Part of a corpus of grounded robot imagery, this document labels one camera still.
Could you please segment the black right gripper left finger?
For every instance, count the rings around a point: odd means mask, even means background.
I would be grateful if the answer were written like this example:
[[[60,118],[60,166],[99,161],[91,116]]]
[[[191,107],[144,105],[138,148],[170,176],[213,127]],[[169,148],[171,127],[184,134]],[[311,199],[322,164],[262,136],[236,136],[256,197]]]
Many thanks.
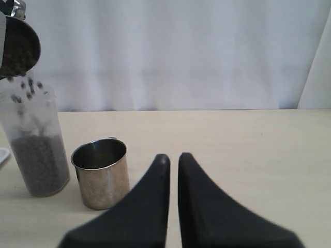
[[[155,156],[136,186],[97,218],[70,230],[59,247],[165,247],[170,160]]]

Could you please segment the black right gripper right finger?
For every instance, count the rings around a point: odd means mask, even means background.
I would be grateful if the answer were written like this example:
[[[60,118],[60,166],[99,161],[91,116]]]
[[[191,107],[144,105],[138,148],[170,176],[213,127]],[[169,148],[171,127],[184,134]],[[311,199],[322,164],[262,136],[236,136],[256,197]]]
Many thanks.
[[[183,247],[304,247],[295,232],[231,198],[188,152],[178,161],[177,201]]]

